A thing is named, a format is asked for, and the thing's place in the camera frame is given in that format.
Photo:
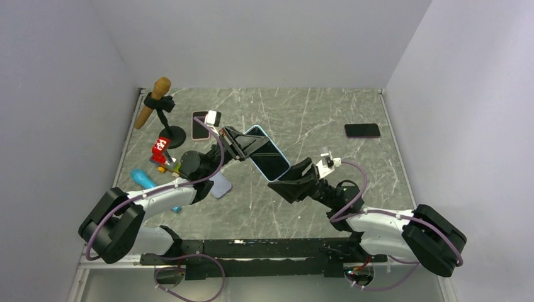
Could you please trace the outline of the lavender phone case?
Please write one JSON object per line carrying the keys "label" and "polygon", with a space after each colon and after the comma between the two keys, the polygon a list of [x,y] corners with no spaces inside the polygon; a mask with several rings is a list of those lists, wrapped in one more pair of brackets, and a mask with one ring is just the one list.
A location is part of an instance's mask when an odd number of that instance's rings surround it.
{"label": "lavender phone case", "polygon": [[213,187],[210,190],[210,194],[216,199],[223,198],[232,190],[232,184],[221,172],[218,172],[216,175],[211,177],[210,180],[213,181]]}

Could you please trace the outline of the dark magenta phone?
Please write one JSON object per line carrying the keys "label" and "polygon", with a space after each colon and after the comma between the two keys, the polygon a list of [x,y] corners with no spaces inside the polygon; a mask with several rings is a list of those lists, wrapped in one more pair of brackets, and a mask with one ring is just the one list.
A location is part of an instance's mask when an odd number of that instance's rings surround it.
{"label": "dark magenta phone", "polygon": [[380,129],[376,123],[345,124],[347,138],[379,138]]}

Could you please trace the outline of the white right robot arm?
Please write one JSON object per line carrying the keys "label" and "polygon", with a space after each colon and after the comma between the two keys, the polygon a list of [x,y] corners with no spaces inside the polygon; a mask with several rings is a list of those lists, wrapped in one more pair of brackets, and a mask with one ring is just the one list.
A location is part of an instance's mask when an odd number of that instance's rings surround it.
{"label": "white right robot arm", "polygon": [[441,277],[450,277],[463,265],[466,236],[431,206],[420,204],[413,210],[365,206],[363,186],[350,180],[330,185],[310,159],[293,166],[268,187],[289,203],[310,198],[328,207],[331,225],[351,234],[347,251],[355,261],[385,255],[421,264]]}

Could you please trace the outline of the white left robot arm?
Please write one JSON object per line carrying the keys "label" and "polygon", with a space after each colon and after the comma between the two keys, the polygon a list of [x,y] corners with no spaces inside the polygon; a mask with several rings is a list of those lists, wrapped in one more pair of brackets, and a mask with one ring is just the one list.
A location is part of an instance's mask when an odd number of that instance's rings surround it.
{"label": "white left robot arm", "polygon": [[103,259],[107,264],[121,260],[140,240],[146,219],[200,202],[213,187],[211,178],[224,165],[244,161],[271,143],[267,135],[244,134],[231,126],[221,128],[215,139],[207,153],[186,151],[180,158],[179,176],[171,182],[141,191],[107,190],[78,229],[87,244],[87,260]]}

